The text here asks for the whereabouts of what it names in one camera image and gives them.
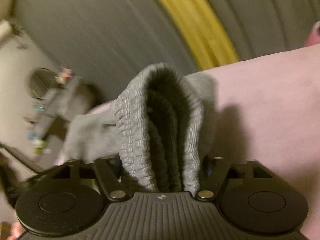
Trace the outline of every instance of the round mirror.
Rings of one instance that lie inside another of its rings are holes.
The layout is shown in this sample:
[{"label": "round mirror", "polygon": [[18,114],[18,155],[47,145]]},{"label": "round mirror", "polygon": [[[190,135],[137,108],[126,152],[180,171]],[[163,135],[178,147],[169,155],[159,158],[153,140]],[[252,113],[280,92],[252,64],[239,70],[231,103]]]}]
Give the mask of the round mirror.
[{"label": "round mirror", "polygon": [[37,68],[30,77],[30,94],[33,98],[43,99],[50,88],[57,87],[56,74],[46,68]]}]

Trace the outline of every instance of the clutter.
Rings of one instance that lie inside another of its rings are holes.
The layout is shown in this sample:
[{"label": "clutter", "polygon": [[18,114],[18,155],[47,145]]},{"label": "clutter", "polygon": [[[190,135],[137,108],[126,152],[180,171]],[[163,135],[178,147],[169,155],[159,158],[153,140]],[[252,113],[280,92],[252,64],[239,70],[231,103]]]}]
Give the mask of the clutter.
[{"label": "clutter", "polygon": [[56,76],[56,81],[58,84],[64,86],[72,78],[73,71],[66,66],[61,66],[60,69],[60,73]]},{"label": "clutter", "polygon": [[35,154],[41,154],[42,150],[44,150],[45,146],[46,146],[46,141],[43,139],[39,139],[39,138],[34,138],[32,140],[32,144],[34,145],[34,153]]},{"label": "clutter", "polygon": [[32,105],[32,109],[34,112],[32,114],[25,114],[23,116],[23,120],[28,124],[35,124],[41,118],[43,112],[47,109],[47,107],[39,102],[36,102]]}]

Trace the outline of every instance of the gray fabric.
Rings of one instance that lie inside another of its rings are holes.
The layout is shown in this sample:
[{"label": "gray fabric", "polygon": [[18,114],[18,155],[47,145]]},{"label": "gray fabric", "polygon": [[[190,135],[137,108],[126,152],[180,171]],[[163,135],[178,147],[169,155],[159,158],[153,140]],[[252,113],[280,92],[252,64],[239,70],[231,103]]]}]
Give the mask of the gray fabric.
[{"label": "gray fabric", "polygon": [[155,62],[183,75],[199,70],[155,0],[16,0],[15,16],[52,59],[95,84],[105,100]]},{"label": "gray fabric", "polygon": [[320,0],[208,0],[241,60],[304,46]]},{"label": "gray fabric", "polygon": [[151,65],[109,110],[74,119],[64,151],[85,162],[119,153],[131,191],[195,193],[215,132],[213,99],[205,74],[180,78],[166,64]]}]

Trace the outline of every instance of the pink fabric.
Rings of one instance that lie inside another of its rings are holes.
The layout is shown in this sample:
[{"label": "pink fabric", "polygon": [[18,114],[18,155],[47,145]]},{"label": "pink fabric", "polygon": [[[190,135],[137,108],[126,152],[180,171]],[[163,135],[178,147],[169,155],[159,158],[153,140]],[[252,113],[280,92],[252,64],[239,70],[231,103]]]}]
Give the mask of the pink fabric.
[{"label": "pink fabric", "polygon": [[320,44],[320,21],[315,23],[310,33],[310,36],[305,44],[306,47]]},{"label": "pink fabric", "polygon": [[214,154],[257,159],[302,192],[320,236],[320,45],[205,71],[218,81]]}]

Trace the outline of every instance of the yellow stripe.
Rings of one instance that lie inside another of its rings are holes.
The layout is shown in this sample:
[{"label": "yellow stripe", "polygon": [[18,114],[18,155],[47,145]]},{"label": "yellow stripe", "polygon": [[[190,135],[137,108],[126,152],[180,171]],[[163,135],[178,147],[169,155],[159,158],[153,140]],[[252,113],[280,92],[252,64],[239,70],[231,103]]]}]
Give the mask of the yellow stripe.
[{"label": "yellow stripe", "polygon": [[207,0],[160,0],[205,70],[239,61],[227,33]]}]

